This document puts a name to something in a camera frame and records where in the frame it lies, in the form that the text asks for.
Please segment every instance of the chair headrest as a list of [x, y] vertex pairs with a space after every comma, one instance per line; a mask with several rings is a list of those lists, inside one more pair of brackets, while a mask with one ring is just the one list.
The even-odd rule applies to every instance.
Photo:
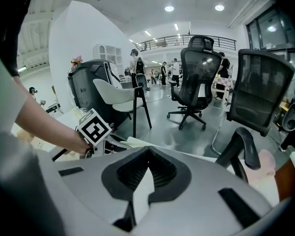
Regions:
[[190, 39], [188, 47], [203, 48], [208, 51], [213, 51], [213, 44], [214, 40], [212, 38], [204, 35], [195, 35]]

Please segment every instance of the ceiling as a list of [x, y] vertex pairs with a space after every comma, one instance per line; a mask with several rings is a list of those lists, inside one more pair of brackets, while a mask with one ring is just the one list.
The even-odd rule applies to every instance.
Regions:
[[[33, 70], [49, 65], [48, 44], [54, 11], [72, 0], [32, 0], [19, 34], [18, 67]], [[211, 22], [227, 25], [248, 0], [77, 0], [91, 4], [126, 35], [173, 22]], [[224, 11], [214, 9], [217, 4]], [[173, 12], [164, 10], [166, 5]]]
[[[175, 21], [229, 24], [248, 0], [77, 0], [101, 11], [126, 35]], [[217, 4], [225, 6], [219, 12]], [[173, 5], [173, 12], [165, 6]]]

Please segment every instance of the backpack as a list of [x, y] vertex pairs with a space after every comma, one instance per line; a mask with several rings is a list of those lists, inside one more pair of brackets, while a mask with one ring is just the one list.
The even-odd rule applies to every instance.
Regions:
[[138, 59], [137, 61], [137, 74], [142, 73], [144, 74], [144, 63], [141, 58]]

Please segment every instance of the pink object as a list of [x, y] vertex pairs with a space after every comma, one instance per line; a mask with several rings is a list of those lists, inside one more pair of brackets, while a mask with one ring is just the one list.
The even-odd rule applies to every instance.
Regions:
[[249, 183], [261, 180], [264, 177], [275, 175], [275, 160], [273, 155], [266, 149], [262, 149], [258, 156], [260, 159], [261, 168], [256, 171], [249, 169], [245, 163], [243, 163]]

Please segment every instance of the white chair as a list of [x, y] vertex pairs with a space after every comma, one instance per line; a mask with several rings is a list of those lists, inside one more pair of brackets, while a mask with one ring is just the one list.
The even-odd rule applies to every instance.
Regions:
[[149, 127], [152, 128], [142, 87], [119, 89], [100, 79], [93, 80], [93, 83], [106, 104], [112, 105], [119, 112], [128, 113], [130, 119], [129, 112], [133, 112], [133, 137], [136, 137], [137, 108], [141, 106], [144, 107]]

